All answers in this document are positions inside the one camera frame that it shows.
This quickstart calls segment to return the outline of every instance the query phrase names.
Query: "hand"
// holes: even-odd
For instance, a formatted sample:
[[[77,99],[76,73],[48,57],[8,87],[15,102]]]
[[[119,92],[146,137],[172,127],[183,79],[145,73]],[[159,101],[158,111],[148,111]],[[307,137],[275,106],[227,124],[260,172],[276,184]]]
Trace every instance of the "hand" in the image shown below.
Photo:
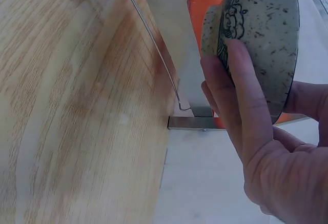
[[[246,47],[233,39],[228,51],[235,85],[216,57],[205,57],[202,89],[242,161],[246,195],[286,223],[328,223],[328,85],[294,82],[285,108],[319,122],[315,147],[272,126]]]

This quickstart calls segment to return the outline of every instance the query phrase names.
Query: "metal bracket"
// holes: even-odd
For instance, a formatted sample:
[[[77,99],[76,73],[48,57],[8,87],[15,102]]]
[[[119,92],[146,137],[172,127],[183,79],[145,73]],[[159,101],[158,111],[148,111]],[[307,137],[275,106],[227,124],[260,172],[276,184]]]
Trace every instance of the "metal bracket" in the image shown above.
[[[225,130],[225,127],[223,125],[223,122],[222,122],[221,118],[219,118],[219,117],[213,117],[212,109],[208,105],[207,101],[204,102],[201,99],[198,99],[196,101],[195,100],[192,100],[190,102],[190,104],[193,104],[194,106],[191,105],[191,107],[187,107],[187,108],[186,107],[182,107],[181,98],[179,96],[177,87],[175,86],[175,83],[173,81],[173,77],[172,77],[172,75],[171,75],[171,73],[169,71],[169,68],[168,68],[168,66],[167,66],[167,64],[166,64],[166,62],[165,62],[165,60],[163,58],[163,55],[162,55],[162,53],[161,53],[161,51],[160,51],[160,49],[159,49],[159,47],[157,45],[157,42],[156,42],[156,40],[155,40],[155,38],[154,38],[154,36],[152,34],[152,31],[151,31],[151,29],[150,29],[150,27],[149,27],[149,25],[148,25],[145,17],[143,16],[143,14],[142,14],[142,12],[141,12],[141,10],[140,10],[137,2],[135,0],[130,0],[130,1],[133,4],[133,6],[135,7],[135,9],[136,9],[136,11],[137,11],[137,13],[138,13],[141,21],[143,22],[143,24],[144,24],[144,26],[145,26],[145,28],[146,28],[146,30],[147,30],[147,32],[148,32],[151,40],[152,40],[152,42],[153,42],[153,44],[154,44],[154,46],[155,46],[155,48],[156,48],[156,50],[157,50],[160,58],[161,58],[161,61],[162,61],[163,65],[164,65],[164,67],[165,67],[165,70],[166,70],[166,72],[167,72],[167,74],[169,76],[169,79],[170,79],[172,88],[174,90],[174,93],[175,93],[175,96],[176,96],[176,99],[177,99],[177,102],[178,102],[179,110],[180,111],[188,111],[188,110],[191,109],[193,111],[193,113],[196,114],[195,117],[192,117],[192,116],[188,116],[188,117],[170,116],[169,122],[168,122],[168,129],[171,129],[171,130],[200,130],[200,131]],[[186,6],[187,6],[187,8],[189,7],[189,0],[186,0]],[[193,51],[192,51],[191,54],[194,54],[195,52],[198,51],[197,45],[196,45],[196,47],[192,47],[192,48],[193,48]],[[191,72],[192,72],[191,69],[189,69],[187,71],[187,73],[189,75],[190,75]],[[193,76],[190,75],[188,78],[186,78],[186,76],[184,76],[184,80],[185,81],[186,80],[190,80],[190,78],[193,78]],[[195,92],[194,93],[192,92],[192,87],[194,89],[196,89],[196,87],[193,86],[193,85],[190,85],[190,84],[188,86],[191,88],[191,90],[189,90],[189,94],[192,94],[194,97],[197,96],[198,95],[198,92],[197,91],[195,91],[196,93]],[[305,119],[305,118],[307,118],[307,117],[305,117],[303,115],[293,115],[292,117],[290,117],[288,119],[285,119],[285,118],[281,119],[280,121],[278,121],[278,123],[279,124],[288,123],[288,122],[291,122],[291,121],[294,121],[294,120],[300,120],[300,119]]]

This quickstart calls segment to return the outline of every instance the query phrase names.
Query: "white panel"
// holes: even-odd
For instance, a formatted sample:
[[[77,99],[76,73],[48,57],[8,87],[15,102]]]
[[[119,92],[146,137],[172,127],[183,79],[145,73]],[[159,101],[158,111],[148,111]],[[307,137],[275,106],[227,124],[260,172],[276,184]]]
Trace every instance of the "white panel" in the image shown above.
[[[200,54],[187,0],[147,0],[147,2],[194,115],[212,116],[212,110],[200,87],[204,76],[199,63]]]

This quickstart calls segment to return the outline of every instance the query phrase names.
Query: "finger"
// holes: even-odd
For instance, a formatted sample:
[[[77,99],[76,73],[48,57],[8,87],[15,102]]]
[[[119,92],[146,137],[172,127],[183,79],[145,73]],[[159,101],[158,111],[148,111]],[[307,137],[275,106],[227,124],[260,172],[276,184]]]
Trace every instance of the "finger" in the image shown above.
[[[228,42],[228,52],[242,120],[243,160],[247,160],[273,140],[271,117],[246,47],[232,39]]]
[[[303,141],[278,127],[273,127],[273,139],[280,141],[289,152],[294,152],[299,146],[305,145]]]
[[[242,134],[241,120],[235,87],[227,75],[221,61],[214,56],[204,57],[200,61],[205,80],[212,97],[220,111],[220,116],[229,133],[229,137],[241,158]]]
[[[210,88],[208,87],[208,85],[206,84],[206,82],[203,82],[203,83],[201,84],[201,89],[203,90],[203,92],[204,92],[204,94],[205,94],[205,96],[206,96],[206,99],[207,99],[208,102],[210,103],[211,108],[215,111],[215,113],[216,113],[217,115],[219,115],[219,109],[218,109],[218,107],[217,107],[217,105],[216,105],[216,103],[215,103],[215,100],[214,100],[214,97],[213,97],[213,95],[212,95],[212,93],[211,93],[211,90],[210,90]]]
[[[326,100],[328,85],[293,82],[284,112],[303,114],[319,121]]]

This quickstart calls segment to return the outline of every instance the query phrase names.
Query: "speckled bowl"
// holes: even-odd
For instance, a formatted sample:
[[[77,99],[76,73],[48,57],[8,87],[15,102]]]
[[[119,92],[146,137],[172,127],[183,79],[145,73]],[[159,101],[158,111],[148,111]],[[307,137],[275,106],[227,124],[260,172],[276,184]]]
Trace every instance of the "speckled bowl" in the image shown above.
[[[243,41],[274,124],[293,81],[298,32],[298,0],[223,0],[204,17],[201,55],[217,55],[229,73],[225,39]]]

